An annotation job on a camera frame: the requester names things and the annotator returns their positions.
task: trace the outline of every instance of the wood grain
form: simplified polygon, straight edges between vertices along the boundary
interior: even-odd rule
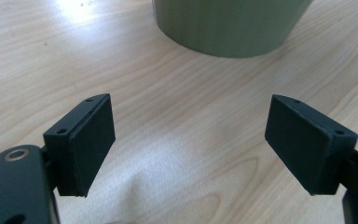
[[[358,133],[358,1],[315,0],[283,46],[248,59],[177,45],[150,0],[0,1],[0,152],[42,147],[103,92],[117,141],[88,198],[58,197],[62,223],[344,222],[345,189],[310,197],[264,131],[279,93]]]

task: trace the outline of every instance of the wooden surface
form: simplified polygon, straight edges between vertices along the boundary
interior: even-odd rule
[[[151,0],[0,1],[0,152],[104,92],[117,141],[88,198],[58,197],[62,223],[343,223],[345,189],[310,197],[264,131],[279,93],[358,133],[358,1],[315,0],[250,59],[177,45]]]

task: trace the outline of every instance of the light wood tabletop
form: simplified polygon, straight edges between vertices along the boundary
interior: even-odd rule
[[[309,196],[264,131],[277,93],[358,133],[358,1],[313,1],[280,48],[247,59],[176,44],[151,0],[0,1],[0,152],[42,147],[101,93],[117,140],[87,198],[56,192],[62,223],[344,223],[345,189]]]

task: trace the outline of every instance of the green pot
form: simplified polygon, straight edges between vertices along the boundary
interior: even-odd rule
[[[310,0],[153,0],[158,27],[177,43],[220,57],[279,47]]]

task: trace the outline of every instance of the wooden table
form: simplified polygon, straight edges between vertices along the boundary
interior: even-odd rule
[[[151,0],[0,1],[0,152],[108,92],[117,132],[62,223],[343,223],[264,140],[273,93],[358,133],[358,1],[316,0],[270,54],[216,58],[157,27]]]

